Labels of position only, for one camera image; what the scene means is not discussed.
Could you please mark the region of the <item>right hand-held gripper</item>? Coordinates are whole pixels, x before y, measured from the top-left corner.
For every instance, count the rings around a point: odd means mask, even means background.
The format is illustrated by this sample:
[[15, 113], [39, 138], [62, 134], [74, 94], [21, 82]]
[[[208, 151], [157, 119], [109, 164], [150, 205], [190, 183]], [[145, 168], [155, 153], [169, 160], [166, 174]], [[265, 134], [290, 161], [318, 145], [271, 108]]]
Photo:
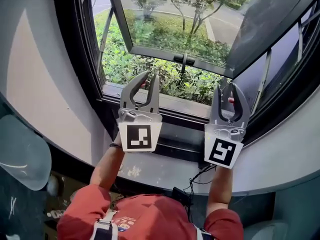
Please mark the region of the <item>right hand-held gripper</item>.
[[204, 126], [204, 161], [232, 169], [244, 144], [242, 140], [250, 118], [250, 107], [244, 93], [232, 83], [234, 115], [230, 119], [222, 114], [222, 94], [219, 86], [213, 92], [209, 123]]

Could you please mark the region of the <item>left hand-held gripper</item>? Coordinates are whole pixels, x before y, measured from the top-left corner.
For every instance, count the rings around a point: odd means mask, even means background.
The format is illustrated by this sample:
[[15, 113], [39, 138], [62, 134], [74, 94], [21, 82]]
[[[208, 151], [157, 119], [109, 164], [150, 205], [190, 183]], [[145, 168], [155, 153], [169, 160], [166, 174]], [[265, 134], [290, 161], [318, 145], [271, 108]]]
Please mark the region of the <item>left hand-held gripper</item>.
[[150, 81], [146, 102], [135, 110], [134, 96], [145, 83], [149, 73], [150, 71], [146, 70], [135, 76], [121, 92], [117, 123], [122, 148], [126, 153], [152, 153], [158, 143], [163, 118], [158, 114], [160, 77], [157, 73]]

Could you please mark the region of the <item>person's right forearm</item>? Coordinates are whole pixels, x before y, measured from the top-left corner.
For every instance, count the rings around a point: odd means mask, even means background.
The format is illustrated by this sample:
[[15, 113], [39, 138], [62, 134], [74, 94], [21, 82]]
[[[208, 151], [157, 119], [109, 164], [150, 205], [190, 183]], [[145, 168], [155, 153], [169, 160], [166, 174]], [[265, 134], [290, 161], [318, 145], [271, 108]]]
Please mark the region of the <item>person's right forearm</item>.
[[218, 166], [210, 185], [206, 217], [213, 211], [227, 209], [232, 198], [233, 169]]

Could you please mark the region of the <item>person's left forearm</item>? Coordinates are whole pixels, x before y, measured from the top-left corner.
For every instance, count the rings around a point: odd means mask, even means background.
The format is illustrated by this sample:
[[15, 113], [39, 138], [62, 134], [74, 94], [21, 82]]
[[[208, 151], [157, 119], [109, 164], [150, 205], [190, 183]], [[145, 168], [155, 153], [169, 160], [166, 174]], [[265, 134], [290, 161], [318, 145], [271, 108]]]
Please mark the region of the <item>person's left forearm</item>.
[[124, 156], [123, 148], [119, 144], [111, 143], [94, 168], [89, 184], [109, 191], [116, 180]]

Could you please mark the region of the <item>open glass window sash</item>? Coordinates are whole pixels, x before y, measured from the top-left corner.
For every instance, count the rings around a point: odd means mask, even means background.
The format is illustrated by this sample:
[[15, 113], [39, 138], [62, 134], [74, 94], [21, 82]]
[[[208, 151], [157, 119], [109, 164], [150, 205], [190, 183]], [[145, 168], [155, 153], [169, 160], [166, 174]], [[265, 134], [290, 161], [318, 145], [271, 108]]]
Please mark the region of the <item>open glass window sash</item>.
[[[284, 37], [315, 2], [316, 0], [249, 0], [241, 10], [243, 20], [227, 56], [226, 67], [213, 66], [197, 58], [194, 58], [193, 67], [231, 79], [237, 78]], [[133, 46], [120, 0], [111, 0], [111, 5], [130, 53], [167, 61], [174, 60], [175, 55], [182, 55]]]

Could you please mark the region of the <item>green shrubs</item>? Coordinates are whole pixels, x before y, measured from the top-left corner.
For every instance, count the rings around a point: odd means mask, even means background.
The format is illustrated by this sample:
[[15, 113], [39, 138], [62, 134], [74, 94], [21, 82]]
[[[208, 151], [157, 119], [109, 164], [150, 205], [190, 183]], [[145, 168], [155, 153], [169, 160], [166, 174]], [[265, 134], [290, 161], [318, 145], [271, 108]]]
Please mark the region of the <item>green shrubs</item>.
[[[134, 47], [178, 53], [225, 68], [250, 0], [119, 0]], [[230, 79], [173, 60], [133, 54], [126, 47], [111, 0], [91, 0], [93, 21], [107, 82], [127, 84], [149, 70], [160, 77], [160, 92], [209, 105], [216, 86]]]

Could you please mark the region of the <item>black waist controller box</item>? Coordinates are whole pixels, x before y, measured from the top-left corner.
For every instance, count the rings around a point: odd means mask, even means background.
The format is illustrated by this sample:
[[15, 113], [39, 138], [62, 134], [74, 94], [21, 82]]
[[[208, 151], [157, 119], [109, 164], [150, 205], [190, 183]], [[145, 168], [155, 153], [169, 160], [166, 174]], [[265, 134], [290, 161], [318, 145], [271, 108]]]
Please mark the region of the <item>black waist controller box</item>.
[[181, 203], [184, 207], [190, 204], [189, 195], [177, 187], [172, 189], [171, 198]]

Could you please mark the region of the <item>person's red shirt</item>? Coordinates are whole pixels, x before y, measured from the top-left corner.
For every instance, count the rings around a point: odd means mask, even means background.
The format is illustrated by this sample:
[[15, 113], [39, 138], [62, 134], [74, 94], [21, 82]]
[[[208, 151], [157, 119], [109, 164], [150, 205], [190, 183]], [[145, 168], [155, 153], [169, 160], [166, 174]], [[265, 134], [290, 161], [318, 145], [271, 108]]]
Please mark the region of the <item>person's red shirt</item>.
[[197, 227], [180, 202], [163, 195], [123, 198], [115, 208], [122, 240], [244, 240], [240, 217], [230, 209], [213, 211]]

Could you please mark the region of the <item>white soft bundle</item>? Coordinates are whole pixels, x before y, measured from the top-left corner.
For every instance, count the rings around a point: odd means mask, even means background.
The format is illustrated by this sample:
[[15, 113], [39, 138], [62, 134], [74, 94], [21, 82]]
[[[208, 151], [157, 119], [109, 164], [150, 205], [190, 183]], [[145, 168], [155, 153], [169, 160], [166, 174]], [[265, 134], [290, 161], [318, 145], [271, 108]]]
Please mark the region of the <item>white soft bundle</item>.
[[46, 190], [48, 194], [52, 197], [57, 197], [59, 195], [59, 180], [56, 176], [50, 175], [46, 185]]

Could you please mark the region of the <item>white toilet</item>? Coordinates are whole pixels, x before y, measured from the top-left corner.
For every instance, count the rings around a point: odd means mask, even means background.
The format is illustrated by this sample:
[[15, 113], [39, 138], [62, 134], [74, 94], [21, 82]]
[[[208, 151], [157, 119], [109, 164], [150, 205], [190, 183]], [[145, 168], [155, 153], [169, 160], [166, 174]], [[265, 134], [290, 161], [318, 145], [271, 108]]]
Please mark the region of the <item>white toilet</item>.
[[244, 229], [244, 240], [285, 240], [288, 224], [281, 220], [262, 221]]

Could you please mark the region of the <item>white oval bathtub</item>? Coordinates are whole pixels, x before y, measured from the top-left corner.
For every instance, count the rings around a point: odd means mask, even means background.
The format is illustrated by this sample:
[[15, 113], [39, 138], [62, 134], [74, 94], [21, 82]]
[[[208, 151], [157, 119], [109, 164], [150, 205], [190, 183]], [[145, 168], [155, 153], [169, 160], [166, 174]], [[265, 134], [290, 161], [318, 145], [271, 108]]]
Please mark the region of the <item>white oval bathtub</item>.
[[46, 141], [11, 114], [0, 119], [0, 167], [33, 191], [46, 186], [52, 168]]

